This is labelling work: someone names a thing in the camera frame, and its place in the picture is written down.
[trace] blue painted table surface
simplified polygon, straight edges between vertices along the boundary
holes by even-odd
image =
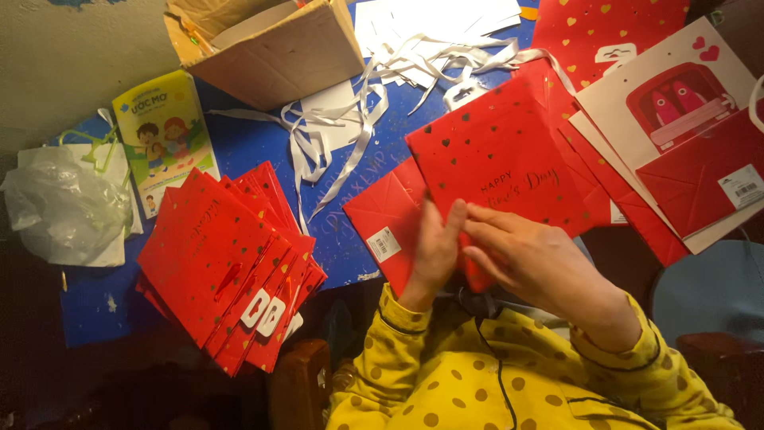
[[[533,8],[538,6],[535,0],[520,0],[519,3]],[[348,5],[348,9],[351,16],[355,17],[355,4]],[[522,21],[519,27],[498,32],[493,37],[501,39],[517,37],[520,48],[528,48],[535,23],[525,19]],[[500,47],[486,50],[495,54]],[[459,72],[460,70],[449,70],[446,74],[455,77]],[[493,70],[474,75],[474,78],[490,89],[508,80],[510,73],[505,70]],[[356,83],[357,80],[356,77],[351,79],[351,82]],[[372,83],[378,81],[379,79],[371,80]],[[316,238],[314,258],[328,276],[322,289],[335,288],[374,277],[379,270],[363,240],[345,216],[342,205],[411,156],[403,137],[447,112],[442,97],[450,86],[450,83],[440,80],[419,110],[410,116],[407,113],[419,102],[424,89],[414,88],[408,84],[398,86],[391,83],[385,86],[390,107],[375,125],[374,136],[364,157],[348,177],[338,196],[308,225],[310,235]],[[196,88],[205,112],[210,109],[251,109],[250,106],[199,79],[196,80]],[[372,106],[376,106],[379,99],[373,94],[370,100],[373,101]],[[279,116],[280,109],[275,109],[271,114]],[[286,130],[271,122],[234,119],[218,115],[205,115],[205,121],[212,138],[212,146],[221,175],[236,178],[261,162],[270,160],[290,206],[296,210],[297,195],[289,150],[289,134]],[[89,122],[84,122],[77,129],[87,131],[88,127],[91,129],[101,127],[94,126],[95,123],[88,124]],[[108,129],[100,135],[93,130],[90,131],[92,135],[101,137],[108,132]],[[332,153],[332,165],[314,186],[311,187],[310,184],[303,182],[301,192],[306,217],[310,216],[321,197],[337,178],[352,150],[353,145],[335,150]],[[126,263],[124,266],[108,269],[82,267],[64,269],[68,292],[61,292],[60,297],[64,334],[68,347],[116,339],[162,321],[161,316],[134,290],[140,272],[135,259],[154,228],[153,220],[146,221],[145,218],[142,220],[146,233],[125,242]],[[113,300],[116,308],[108,305],[110,299]]]

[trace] plastic bag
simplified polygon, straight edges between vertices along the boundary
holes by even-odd
[[[19,152],[0,191],[11,228],[48,262],[85,265],[132,224],[130,194],[75,163],[64,147]]]

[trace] cardboard box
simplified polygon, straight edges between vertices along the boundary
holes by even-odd
[[[283,106],[363,71],[345,0],[313,0],[293,13],[294,6],[280,3],[168,0],[168,12],[180,17],[185,30],[175,18],[165,15],[164,21],[183,68],[259,110]],[[206,54],[202,47],[213,42],[220,49]]]

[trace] cartoon girl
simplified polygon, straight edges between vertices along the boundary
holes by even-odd
[[[186,123],[177,116],[168,119],[164,123],[164,140],[167,141],[167,150],[178,161],[178,168],[183,168],[184,165],[193,165],[193,158],[189,158],[191,153],[191,143],[186,142],[186,136],[189,134],[189,130],[186,127]]]

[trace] red heart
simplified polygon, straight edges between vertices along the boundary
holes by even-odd
[[[701,52],[702,61],[716,61],[719,58],[719,47],[711,45],[708,50]]]
[[[703,49],[706,47],[706,40],[703,39],[703,36],[698,37],[695,39],[695,43],[692,44],[693,49]]]

